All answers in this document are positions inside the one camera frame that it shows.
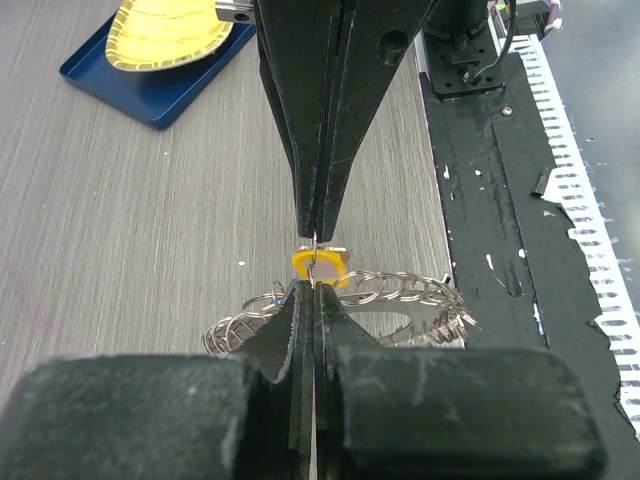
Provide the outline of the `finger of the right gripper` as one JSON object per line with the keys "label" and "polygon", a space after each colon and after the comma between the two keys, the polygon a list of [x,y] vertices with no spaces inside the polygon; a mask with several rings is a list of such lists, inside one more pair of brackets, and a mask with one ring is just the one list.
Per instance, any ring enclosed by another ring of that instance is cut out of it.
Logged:
{"label": "finger of the right gripper", "polygon": [[288,160],[298,235],[326,225],[328,127],[341,1],[257,1],[260,76]]}
{"label": "finger of the right gripper", "polygon": [[328,112],[317,166],[317,239],[337,224],[364,136],[433,1],[344,1],[327,69]]}

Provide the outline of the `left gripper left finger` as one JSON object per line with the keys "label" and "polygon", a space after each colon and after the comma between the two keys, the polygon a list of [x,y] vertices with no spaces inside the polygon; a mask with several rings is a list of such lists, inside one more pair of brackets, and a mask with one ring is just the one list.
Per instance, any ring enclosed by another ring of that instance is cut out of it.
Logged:
{"label": "left gripper left finger", "polygon": [[42,363],[1,415],[5,479],[305,479],[313,313],[294,281],[234,353],[75,355]]}

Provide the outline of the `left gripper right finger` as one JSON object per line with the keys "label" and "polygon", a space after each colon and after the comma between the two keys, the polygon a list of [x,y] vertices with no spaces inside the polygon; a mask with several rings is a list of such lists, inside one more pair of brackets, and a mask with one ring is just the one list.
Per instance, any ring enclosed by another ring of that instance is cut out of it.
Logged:
{"label": "left gripper right finger", "polygon": [[322,479],[600,479],[608,458],[574,371],[541,350],[382,346],[314,290]]}

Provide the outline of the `yellow key tag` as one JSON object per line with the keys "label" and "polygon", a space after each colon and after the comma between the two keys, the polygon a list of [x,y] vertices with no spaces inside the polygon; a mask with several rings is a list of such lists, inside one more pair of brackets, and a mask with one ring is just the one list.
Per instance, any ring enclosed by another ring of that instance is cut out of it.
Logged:
{"label": "yellow key tag", "polygon": [[350,252],[343,247],[318,247],[316,250],[300,247],[292,257],[292,265],[304,280],[310,280],[309,272],[312,272],[316,282],[346,288],[350,284],[350,279],[345,277],[349,260]]}

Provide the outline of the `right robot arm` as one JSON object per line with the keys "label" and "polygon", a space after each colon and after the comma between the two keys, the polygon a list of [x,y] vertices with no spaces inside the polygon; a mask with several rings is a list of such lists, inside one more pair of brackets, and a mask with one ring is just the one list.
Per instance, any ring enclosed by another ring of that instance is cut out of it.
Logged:
{"label": "right robot arm", "polygon": [[408,47],[469,86],[495,70],[484,1],[257,1],[260,75],[289,162],[298,234],[329,241],[355,156]]}

